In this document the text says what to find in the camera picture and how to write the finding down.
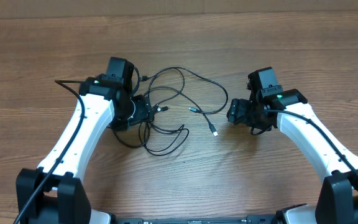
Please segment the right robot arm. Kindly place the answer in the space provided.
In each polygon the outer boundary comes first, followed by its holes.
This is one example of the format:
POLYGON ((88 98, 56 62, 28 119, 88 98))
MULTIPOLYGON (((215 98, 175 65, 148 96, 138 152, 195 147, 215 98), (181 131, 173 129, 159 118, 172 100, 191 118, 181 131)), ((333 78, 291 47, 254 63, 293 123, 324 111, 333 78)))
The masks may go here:
POLYGON ((277 128, 299 148, 322 181, 318 203, 249 215, 247 223, 358 223, 358 156, 341 144, 297 90, 283 90, 272 67, 249 74, 249 99, 235 98, 227 112, 232 124, 252 135, 277 128))

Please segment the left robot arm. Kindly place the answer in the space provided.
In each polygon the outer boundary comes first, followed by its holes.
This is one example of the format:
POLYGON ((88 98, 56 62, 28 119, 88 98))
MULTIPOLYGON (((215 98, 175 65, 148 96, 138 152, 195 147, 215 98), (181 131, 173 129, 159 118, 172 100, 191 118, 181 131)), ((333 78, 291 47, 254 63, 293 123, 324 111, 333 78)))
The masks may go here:
POLYGON ((87 165, 106 128, 125 131, 150 120, 147 97, 132 85, 138 69, 111 57, 105 73, 80 82, 76 108, 60 139, 36 169, 16 179, 15 223, 114 223, 115 216, 91 207, 83 187, 87 165))

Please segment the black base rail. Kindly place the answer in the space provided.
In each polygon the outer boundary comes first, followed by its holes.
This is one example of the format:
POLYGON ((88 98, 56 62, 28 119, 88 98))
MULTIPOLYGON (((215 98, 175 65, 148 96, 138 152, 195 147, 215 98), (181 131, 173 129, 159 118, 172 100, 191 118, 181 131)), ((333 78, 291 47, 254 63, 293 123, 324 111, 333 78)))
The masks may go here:
POLYGON ((116 218, 112 224, 276 224, 275 215, 247 215, 246 217, 230 218, 167 218, 167 219, 142 219, 142 218, 116 218))

